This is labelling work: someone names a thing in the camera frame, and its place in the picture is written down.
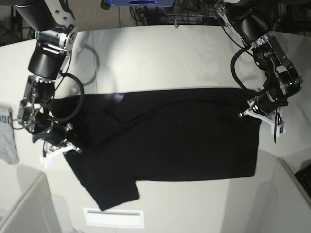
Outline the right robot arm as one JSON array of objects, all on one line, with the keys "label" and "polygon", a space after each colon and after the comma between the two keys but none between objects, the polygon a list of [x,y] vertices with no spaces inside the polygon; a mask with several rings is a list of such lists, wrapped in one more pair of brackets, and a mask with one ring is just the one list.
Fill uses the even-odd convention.
[{"label": "right robot arm", "polygon": [[[17,122],[31,135],[33,142],[43,140],[49,147],[43,148],[42,160],[82,150],[75,144],[69,122],[82,107],[84,87],[82,82],[64,68],[71,58],[78,28],[73,12],[64,0],[13,0],[17,12],[34,29],[36,46],[31,56],[25,92],[19,104]],[[71,114],[60,118],[50,115],[50,105],[58,89],[55,81],[69,77],[79,87],[80,96]]]}]

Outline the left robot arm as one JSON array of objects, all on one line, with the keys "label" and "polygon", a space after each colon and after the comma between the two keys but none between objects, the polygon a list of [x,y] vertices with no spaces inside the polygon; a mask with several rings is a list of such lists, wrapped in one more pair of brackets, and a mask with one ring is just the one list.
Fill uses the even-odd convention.
[{"label": "left robot arm", "polygon": [[[302,79],[292,61],[278,40],[269,34],[271,25],[256,8],[223,0],[218,0],[214,7],[217,15],[244,44],[231,59],[230,69],[236,83],[242,90],[252,94],[253,98],[247,102],[249,108],[239,116],[251,116],[276,128],[284,127],[281,108],[288,105],[288,98],[297,94],[302,85]],[[248,89],[235,71],[237,59],[249,50],[252,51],[257,67],[266,76],[262,90]]]}]

